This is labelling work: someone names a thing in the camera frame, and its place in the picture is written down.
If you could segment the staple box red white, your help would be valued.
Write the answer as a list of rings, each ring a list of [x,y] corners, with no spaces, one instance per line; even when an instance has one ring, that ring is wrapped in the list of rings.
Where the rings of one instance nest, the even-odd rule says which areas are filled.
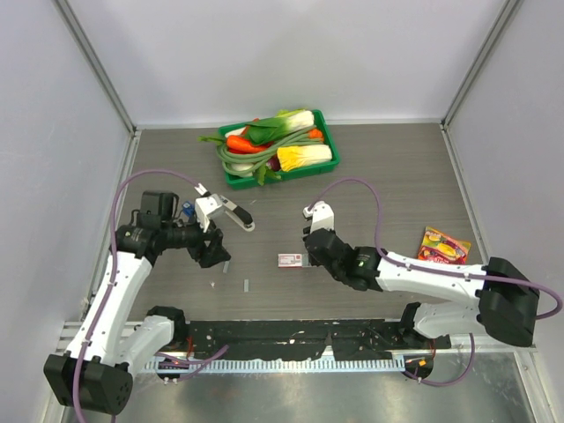
[[[308,268],[310,261],[304,254],[278,254],[278,267],[282,269]]]

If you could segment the beige stapler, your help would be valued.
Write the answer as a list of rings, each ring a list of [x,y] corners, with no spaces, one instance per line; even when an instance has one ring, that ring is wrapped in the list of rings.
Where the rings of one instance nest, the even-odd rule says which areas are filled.
[[[231,220],[233,220],[246,232],[252,232],[255,230],[255,221],[248,211],[227,197],[220,196],[219,198],[223,204],[225,214],[229,216]]]

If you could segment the blue stapler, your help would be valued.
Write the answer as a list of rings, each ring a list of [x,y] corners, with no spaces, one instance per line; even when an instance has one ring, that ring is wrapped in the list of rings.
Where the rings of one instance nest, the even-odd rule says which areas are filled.
[[[186,201],[182,204],[182,214],[186,216],[188,219],[191,219],[195,215],[195,207],[189,201]]]

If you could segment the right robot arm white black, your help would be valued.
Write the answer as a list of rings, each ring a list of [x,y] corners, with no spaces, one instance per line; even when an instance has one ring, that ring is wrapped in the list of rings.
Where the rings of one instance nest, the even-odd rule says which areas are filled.
[[[304,245],[314,266],[357,291],[406,292],[438,299],[410,303],[398,325],[410,348],[453,334],[482,334],[507,345],[530,347],[539,290],[508,260],[485,265],[421,262],[374,247],[343,242],[330,229],[305,230]]]

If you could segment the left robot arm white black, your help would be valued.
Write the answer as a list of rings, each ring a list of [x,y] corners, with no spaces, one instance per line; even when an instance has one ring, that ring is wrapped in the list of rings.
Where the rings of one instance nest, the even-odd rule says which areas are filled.
[[[202,268],[230,259],[213,218],[224,211],[217,194],[196,199],[193,219],[175,213],[173,192],[146,191],[130,223],[115,231],[100,290],[78,333],[61,355],[48,356],[43,372],[57,401],[75,409],[115,416],[129,401],[135,376],[162,347],[181,350],[189,336],[186,317],[174,307],[155,306],[127,338],[122,331],[141,286],[159,256],[185,249]]]

